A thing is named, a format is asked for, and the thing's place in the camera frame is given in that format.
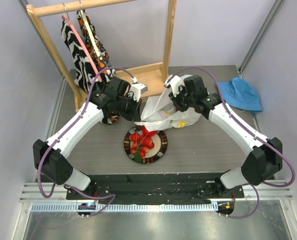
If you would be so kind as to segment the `fake red cherry bunch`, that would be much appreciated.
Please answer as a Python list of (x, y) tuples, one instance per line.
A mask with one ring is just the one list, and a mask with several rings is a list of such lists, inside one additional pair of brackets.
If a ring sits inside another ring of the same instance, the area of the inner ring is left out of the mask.
[(129, 136), (130, 153), (135, 162), (144, 163), (147, 153), (155, 147), (153, 136), (144, 137), (143, 134), (135, 132)]

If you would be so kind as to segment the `white plastic bag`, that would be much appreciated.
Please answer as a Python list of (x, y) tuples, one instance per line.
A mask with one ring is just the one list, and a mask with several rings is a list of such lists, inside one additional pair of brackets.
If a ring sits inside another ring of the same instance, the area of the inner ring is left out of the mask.
[(183, 128), (195, 124), (201, 117), (200, 113), (190, 107), (181, 112), (176, 109), (169, 94), (171, 88), (166, 88), (159, 96), (150, 96), (141, 112), (141, 121), (137, 126), (144, 126), (149, 131), (163, 131), (170, 128)]

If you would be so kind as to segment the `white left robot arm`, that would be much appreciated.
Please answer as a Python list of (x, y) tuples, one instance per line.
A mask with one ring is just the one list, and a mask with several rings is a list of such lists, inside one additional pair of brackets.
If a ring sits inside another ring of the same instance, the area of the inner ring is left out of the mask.
[(87, 97), (81, 109), (56, 134), (46, 141), (38, 139), (33, 144), (34, 165), (39, 175), (46, 176), (57, 185), (77, 189), (85, 200), (91, 199), (95, 187), (91, 179), (75, 169), (68, 157), (82, 137), (107, 114), (118, 112), (130, 122), (139, 122), (141, 95), (148, 90), (144, 83), (129, 82), (113, 77), (100, 90), (94, 90)]

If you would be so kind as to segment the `fake red apple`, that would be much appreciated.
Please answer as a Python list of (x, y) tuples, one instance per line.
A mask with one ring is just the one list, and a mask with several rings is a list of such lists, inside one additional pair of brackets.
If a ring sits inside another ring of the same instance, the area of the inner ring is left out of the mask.
[(148, 131), (145, 126), (142, 126), (141, 130), (144, 137), (152, 137), (157, 133), (156, 131)]

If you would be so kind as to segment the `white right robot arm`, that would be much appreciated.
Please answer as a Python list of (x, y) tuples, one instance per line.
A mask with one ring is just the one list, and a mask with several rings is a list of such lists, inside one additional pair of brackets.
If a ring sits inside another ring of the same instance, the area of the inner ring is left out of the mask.
[(218, 93), (208, 92), (200, 76), (170, 76), (165, 87), (170, 89), (168, 96), (177, 110), (195, 110), (225, 131), (246, 155), (242, 166), (215, 179), (217, 196), (227, 197), (233, 188), (241, 185), (258, 186), (283, 168), (279, 155), (283, 150), (282, 142), (276, 137), (269, 139), (248, 125), (222, 102)]

